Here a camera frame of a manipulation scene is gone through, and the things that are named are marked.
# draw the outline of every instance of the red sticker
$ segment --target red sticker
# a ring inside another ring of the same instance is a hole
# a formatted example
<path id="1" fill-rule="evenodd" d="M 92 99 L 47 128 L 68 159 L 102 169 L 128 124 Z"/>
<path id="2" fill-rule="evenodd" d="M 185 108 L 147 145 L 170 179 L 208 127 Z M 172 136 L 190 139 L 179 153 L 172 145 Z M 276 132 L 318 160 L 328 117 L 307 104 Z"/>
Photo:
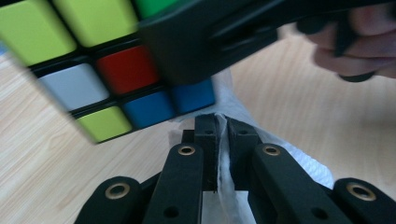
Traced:
<path id="1" fill-rule="evenodd" d="M 135 91 L 160 80 L 154 62 L 142 46 L 107 55 L 97 64 L 116 94 Z"/>

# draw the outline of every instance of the wooden table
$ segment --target wooden table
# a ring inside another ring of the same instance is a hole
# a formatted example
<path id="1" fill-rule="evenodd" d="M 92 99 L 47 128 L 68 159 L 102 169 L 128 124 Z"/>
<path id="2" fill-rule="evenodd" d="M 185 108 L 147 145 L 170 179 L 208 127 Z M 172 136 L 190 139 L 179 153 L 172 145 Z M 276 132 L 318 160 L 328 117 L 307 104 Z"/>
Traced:
<path id="1" fill-rule="evenodd" d="M 313 65 L 301 36 L 236 64 L 234 91 L 266 130 L 396 199 L 396 80 L 353 84 Z M 166 159 L 165 122 L 91 145 L 28 72 L 0 56 L 0 222 L 72 223 L 106 179 L 143 181 Z"/>

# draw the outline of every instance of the green sticker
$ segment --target green sticker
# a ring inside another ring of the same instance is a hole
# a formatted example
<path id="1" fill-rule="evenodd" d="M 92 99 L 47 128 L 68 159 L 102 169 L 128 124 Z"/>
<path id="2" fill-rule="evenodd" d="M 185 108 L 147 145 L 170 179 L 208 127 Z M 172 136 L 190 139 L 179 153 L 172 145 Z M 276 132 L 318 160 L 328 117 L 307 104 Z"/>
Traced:
<path id="1" fill-rule="evenodd" d="M 137 30 L 137 18 L 129 0 L 54 0 L 54 3 L 87 48 Z"/>
<path id="2" fill-rule="evenodd" d="M 177 0 L 136 0 L 137 7 L 143 18 L 153 16 L 175 2 Z"/>
<path id="3" fill-rule="evenodd" d="M 102 142 L 132 130 L 132 126 L 117 106 L 111 106 L 84 117 L 77 122 L 96 141 Z"/>
<path id="4" fill-rule="evenodd" d="M 76 49 L 46 1 L 27 0 L 0 7 L 0 39 L 26 66 Z"/>

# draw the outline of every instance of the finger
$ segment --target finger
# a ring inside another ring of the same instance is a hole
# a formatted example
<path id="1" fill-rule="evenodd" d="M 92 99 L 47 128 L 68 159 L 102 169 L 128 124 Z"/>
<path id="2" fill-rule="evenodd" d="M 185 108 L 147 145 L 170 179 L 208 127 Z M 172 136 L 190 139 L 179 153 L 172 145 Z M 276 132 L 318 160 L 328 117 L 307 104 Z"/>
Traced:
<path id="1" fill-rule="evenodd" d="M 351 25 L 360 35 L 381 35 L 396 30 L 392 7 L 394 4 L 355 8 L 350 14 Z"/>
<path id="2" fill-rule="evenodd" d="M 383 35 L 362 36 L 345 55 L 357 58 L 396 57 L 396 31 Z"/>
<path id="3" fill-rule="evenodd" d="M 396 63 L 379 70 L 377 74 L 382 77 L 396 78 Z"/>
<path id="4" fill-rule="evenodd" d="M 307 35 L 308 40 L 317 44 L 322 49 L 334 49 L 334 39 L 336 34 L 336 24 L 330 23 L 327 25 L 322 32 Z"/>
<path id="5" fill-rule="evenodd" d="M 351 77 L 390 66 L 396 63 L 396 58 L 334 58 L 332 50 L 317 48 L 314 54 L 314 61 L 320 67 L 332 70 L 346 77 Z"/>

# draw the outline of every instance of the white cloth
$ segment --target white cloth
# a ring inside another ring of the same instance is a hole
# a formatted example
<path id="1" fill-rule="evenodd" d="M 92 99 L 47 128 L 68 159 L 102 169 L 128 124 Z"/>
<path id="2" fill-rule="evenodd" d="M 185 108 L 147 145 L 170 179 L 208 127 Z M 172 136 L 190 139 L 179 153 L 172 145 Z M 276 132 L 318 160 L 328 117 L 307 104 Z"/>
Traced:
<path id="1" fill-rule="evenodd" d="M 178 117 L 173 121 L 181 122 L 179 131 L 170 132 L 171 147 L 180 143 L 181 130 L 193 129 L 193 120 L 199 115 L 215 114 L 220 124 L 219 174 L 218 193 L 204 192 L 202 223 L 255 223 L 248 205 L 248 193 L 234 191 L 230 174 L 229 142 L 227 134 L 227 120 L 225 117 L 237 119 L 255 127 L 256 132 L 264 143 L 273 143 L 285 148 L 289 154 L 305 169 L 305 171 L 319 184 L 332 188 L 333 180 L 329 169 L 312 159 L 299 148 L 289 142 L 265 131 L 250 116 L 245 107 L 233 94 L 230 70 L 224 70 L 212 77 L 216 95 L 216 104 L 202 110 Z"/>

